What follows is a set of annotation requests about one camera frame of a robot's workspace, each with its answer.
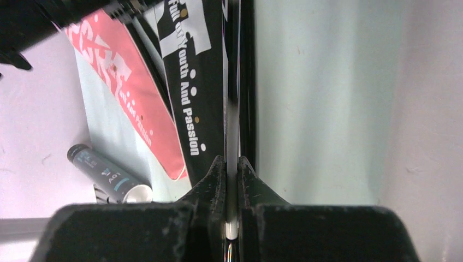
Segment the black shuttlecock tube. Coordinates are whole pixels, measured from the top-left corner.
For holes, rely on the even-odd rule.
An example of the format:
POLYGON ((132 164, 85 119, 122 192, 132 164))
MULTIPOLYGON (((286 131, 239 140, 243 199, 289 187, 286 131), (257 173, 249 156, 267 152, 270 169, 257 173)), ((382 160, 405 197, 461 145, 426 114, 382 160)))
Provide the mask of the black shuttlecock tube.
POLYGON ((150 186, 85 144, 73 145, 67 158, 118 203, 150 203, 153 200, 150 186))

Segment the black racket cover bag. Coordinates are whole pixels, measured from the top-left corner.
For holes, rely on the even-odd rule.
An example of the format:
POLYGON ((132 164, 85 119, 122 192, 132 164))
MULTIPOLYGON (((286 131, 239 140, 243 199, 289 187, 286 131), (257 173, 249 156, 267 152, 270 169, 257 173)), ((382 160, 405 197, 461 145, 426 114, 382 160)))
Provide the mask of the black racket cover bag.
POLYGON ((168 95, 190 183, 225 162, 225 236, 237 239, 239 107, 253 1, 161 1, 154 9, 168 95))

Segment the pink racket cover bag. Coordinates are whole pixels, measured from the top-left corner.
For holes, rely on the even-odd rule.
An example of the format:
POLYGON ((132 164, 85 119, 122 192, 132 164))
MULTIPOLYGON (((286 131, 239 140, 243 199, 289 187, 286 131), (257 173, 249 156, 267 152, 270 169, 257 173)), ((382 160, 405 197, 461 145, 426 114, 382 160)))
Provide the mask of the pink racket cover bag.
POLYGON ((135 27, 97 11, 65 33, 76 52, 82 90, 93 98, 107 89, 167 176, 187 177, 165 84, 135 27))

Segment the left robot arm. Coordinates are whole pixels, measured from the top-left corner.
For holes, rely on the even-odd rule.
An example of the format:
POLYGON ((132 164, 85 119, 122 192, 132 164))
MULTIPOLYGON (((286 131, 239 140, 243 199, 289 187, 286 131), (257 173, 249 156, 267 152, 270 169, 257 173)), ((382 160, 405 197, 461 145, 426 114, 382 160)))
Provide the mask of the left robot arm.
POLYGON ((1 1, 1 63, 22 70, 32 66, 22 52, 88 15, 102 10, 129 23, 158 1, 30 0, 1 1))

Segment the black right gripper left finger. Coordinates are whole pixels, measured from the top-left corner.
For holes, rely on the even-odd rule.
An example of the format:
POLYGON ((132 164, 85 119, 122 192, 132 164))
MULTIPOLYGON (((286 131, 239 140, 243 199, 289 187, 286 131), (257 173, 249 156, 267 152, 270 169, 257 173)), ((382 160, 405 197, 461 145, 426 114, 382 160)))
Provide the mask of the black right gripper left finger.
POLYGON ((69 205, 49 220, 32 261, 224 261, 225 162, 172 203, 69 205))

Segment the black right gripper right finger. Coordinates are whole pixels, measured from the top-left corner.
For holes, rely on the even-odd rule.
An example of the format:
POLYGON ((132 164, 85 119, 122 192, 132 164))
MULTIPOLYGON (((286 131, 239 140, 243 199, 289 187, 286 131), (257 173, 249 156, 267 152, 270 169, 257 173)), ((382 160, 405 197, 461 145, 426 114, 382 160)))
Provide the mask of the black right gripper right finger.
POLYGON ((418 261, 403 222, 381 206, 292 205, 238 161, 241 261, 418 261))

